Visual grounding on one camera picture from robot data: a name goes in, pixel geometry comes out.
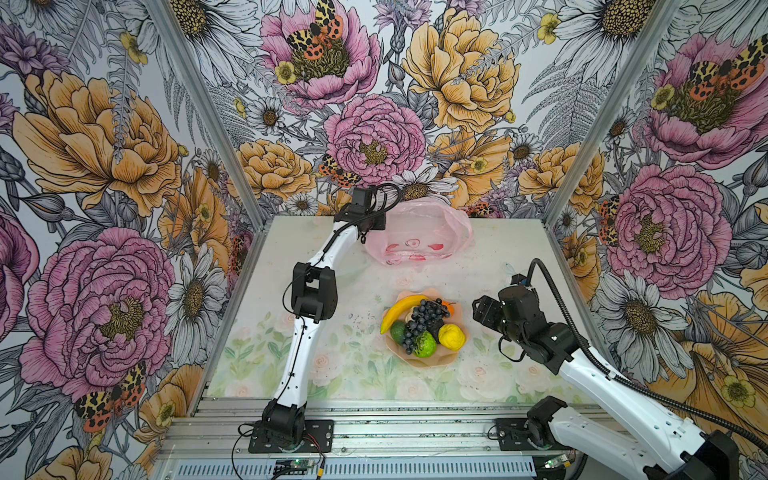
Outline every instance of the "floral tablecloth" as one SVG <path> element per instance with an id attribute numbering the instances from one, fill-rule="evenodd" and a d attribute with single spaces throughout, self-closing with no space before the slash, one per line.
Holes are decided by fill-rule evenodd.
<path id="1" fill-rule="evenodd" d="M 240 305 L 206 396 L 269 398 L 290 350 L 293 317 L 280 304 L 296 261 L 310 258 L 330 232 L 331 218 L 277 217 Z M 497 350 L 498 334 L 472 321 L 471 302 L 495 296 L 514 271 L 541 258 L 580 326 L 564 278 L 538 220 L 472 220 L 474 245 L 454 257 L 418 267 L 383 266 L 359 243 L 336 269 L 339 305 L 321 335 L 310 371 L 309 398 L 430 402 L 533 403 L 546 395 L 589 403 L 582 392 L 526 359 L 512 363 Z M 538 274 L 540 283 L 543 277 Z M 435 287 L 462 303 L 471 339 L 447 366 L 414 369 L 379 335 L 383 311 L 401 290 Z M 549 319 L 561 316 L 546 288 L 538 289 Z M 516 358 L 519 348 L 505 343 Z"/>

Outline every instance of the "green fruit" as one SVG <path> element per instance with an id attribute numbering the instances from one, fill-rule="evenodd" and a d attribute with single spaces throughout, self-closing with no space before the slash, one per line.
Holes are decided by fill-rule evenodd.
<path id="1" fill-rule="evenodd" d="M 413 354 L 420 359 L 432 356 L 437 350 L 437 342 L 430 332 L 424 332 L 416 339 Z"/>
<path id="2" fill-rule="evenodd" d="M 392 335 L 392 339 L 395 340 L 395 343 L 402 345 L 402 341 L 406 337 L 406 323 L 402 320 L 396 320 L 389 329 L 389 334 Z"/>

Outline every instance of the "butterfly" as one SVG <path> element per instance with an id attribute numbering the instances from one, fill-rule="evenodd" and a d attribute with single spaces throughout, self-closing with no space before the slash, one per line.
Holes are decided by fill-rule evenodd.
<path id="1" fill-rule="evenodd" d="M 147 391 L 146 375 L 147 364 L 141 361 L 112 390 L 91 392 L 75 402 L 74 411 L 85 420 L 83 430 L 99 432 L 107 427 L 113 415 L 119 417 L 123 409 L 136 406 Z"/>
<path id="2" fill-rule="evenodd" d="M 602 205 L 600 205 L 599 213 L 602 220 L 600 220 L 600 241 L 604 245 L 609 247 L 615 247 L 619 243 L 619 233 L 614 226 L 614 220 L 616 219 L 616 213 L 619 211 L 619 196 L 614 195 L 609 198 Z"/>
<path id="3" fill-rule="evenodd" d="M 345 172 L 336 162 L 336 159 L 328 154 L 323 155 L 320 166 L 317 170 L 324 176 L 330 177 L 331 181 L 341 188 L 354 187 L 362 179 L 354 172 Z"/>
<path id="4" fill-rule="evenodd" d="M 288 35 L 288 45 L 307 60 L 320 60 L 326 49 L 331 49 L 331 40 L 338 40 L 344 32 L 344 21 L 336 14 L 333 0 L 319 0 L 315 7 L 315 21 L 309 30 L 299 30 Z"/>
<path id="5" fill-rule="evenodd" d="M 713 61 L 698 61 L 690 66 L 689 81 L 694 83 L 688 94 L 695 101 L 705 101 L 712 93 L 719 94 L 731 88 L 746 90 L 766 70 L 763 60 L 768 57 L 768 35 L 763 35 L 747 46 L 737 57 L 722 65 Z"/>

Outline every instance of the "plastic bag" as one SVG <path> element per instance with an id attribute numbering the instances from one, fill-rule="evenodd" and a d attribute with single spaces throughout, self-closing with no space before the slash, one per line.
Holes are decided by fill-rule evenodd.
<path id="1" fill-rule="evenodd" d="M 472 242 L 469 217 L 437 199 L 404 201 L 386 214 L 386 229 L 371 230 L 366 251 L 385 265 L 448 258 Z"/>

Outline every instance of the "moth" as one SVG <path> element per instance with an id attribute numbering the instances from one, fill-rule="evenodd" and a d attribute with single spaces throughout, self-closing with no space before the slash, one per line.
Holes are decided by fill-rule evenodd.
<path id="1" fill-rule="evenodd" d="M 307 60 L 320 60 L 325 50 L 330 50 L 332 40 L 338 40 L 344 32 L 344 21 L 336 14 L 333 0 L 319 0 L 315 7 L 315 21 L 309 30 L 299 30 L 288 35 L 288 45 Z"/>
<path id="2" fill-rule="evenodd" d="M 123 409 L 136 406 L 144 392 L 147 364 L 139 362 L 112 390 L 91 392 L 74 403 L 74 411 L 85 420 L 83 430 L 96 433 L 107 427 L 113 416 L 120 416 Z"/>
<path id="3" fill-rule="evenodd" d="M 694 83 L 688 94 L 695 101 L 705 101 L 713 93 L 722 94 L 727 88 L 746 90 L 766 70 L 763 60 L 768 57 L 768 35 L 747 46 L 735 58 L 722 65 L 713 61 L 698 61 L 690 66 L 689 80 Z"/>

